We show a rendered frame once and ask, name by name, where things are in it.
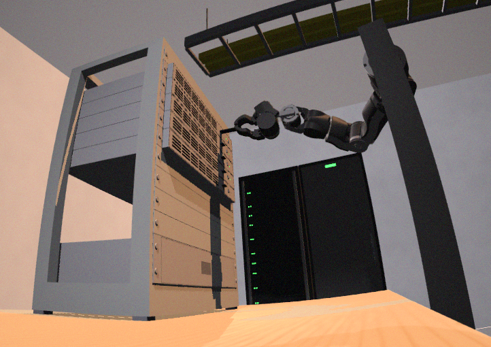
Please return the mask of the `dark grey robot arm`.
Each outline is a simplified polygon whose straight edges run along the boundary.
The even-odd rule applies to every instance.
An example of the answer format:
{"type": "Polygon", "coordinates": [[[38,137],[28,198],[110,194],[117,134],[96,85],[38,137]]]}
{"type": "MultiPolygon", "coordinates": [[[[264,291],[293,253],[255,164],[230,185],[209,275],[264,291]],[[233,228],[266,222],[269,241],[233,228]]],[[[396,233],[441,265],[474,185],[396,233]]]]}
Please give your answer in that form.
{"type": "MultiPolygon", "coordinates": [[[[413,78],[408,74],[409,66],[405,53],[400,47],[396,45],[394,45],[394,47],[396,48],[403,69],[405,70],[413,95],[415,95],[417,85],[413,81],[413,78]]],[[[367,53],[363,56],[363,65],[371,81],[371,86],[374,89],[373,94],[362,111],[362,116],[365,120],[364,122],[356,121],[347,124],[346,121],[335,116],[330,117],[319,110],[308,110],[307,108],[289,104],[288,106],[284,106],[280,111],[284,111],[286,108],[292,108],[295,111],[295,115],[290,120],[280,117],[284,128],[295,133],[304,133],[304,135],[314,139],[325,138],[325,142],[334,145],[340,150],[357,153],[365,152],[369,144],[373,144],[377,139],[384,125],[387,123],[388,118],[380,93],[378,88],[376,88],[377,84],[367,53]],[[301,124],[299,112],[301,112],[301,116],[304,119],[303,124],[301,124]]]]}

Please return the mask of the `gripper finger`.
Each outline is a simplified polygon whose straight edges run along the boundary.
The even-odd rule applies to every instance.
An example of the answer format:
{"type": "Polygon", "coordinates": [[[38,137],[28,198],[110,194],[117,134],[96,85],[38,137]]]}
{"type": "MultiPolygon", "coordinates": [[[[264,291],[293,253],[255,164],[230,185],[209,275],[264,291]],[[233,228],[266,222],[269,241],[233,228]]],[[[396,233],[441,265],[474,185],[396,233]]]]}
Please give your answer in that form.
{"type": "Polygon", "coordinates": [[[257,140],[265,139],[260,129],[255,129],[254,131],[251,131],[248,128],[239,128],[239,126],[236,125],[235,130],[238,132],[239,135],[242,136],[251,137],[252,139],[257,139],[257,140]]]}
{"type": "Polygon", "coordinates": [[[239,128],[241,128],[241,126],[244,125],[245,123],[257,126],[256,119],[253,116],[248,116],[246,114],[243,114],[239,118],[237,118],[236,121],[234,122],[234,125],[235,126],[238,125],[239,128]]]}

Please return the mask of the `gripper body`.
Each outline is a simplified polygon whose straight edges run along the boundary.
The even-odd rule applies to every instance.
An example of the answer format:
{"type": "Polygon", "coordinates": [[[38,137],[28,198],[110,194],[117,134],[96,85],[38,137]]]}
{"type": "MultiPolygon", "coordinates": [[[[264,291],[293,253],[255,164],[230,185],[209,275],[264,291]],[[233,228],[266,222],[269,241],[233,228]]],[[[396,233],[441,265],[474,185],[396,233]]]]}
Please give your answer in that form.
{"type": "Polygon", "coordinates": [[[253,117],[256,119],[256,124],[267,139],[275,139],[280,133],[277,118],[284,117],[290,120],[295,115],[295,111],[292,108],[286,108],[286,110],[279,112],[273,108],[269,101],[262,101],[254,109],[253,117]]]}

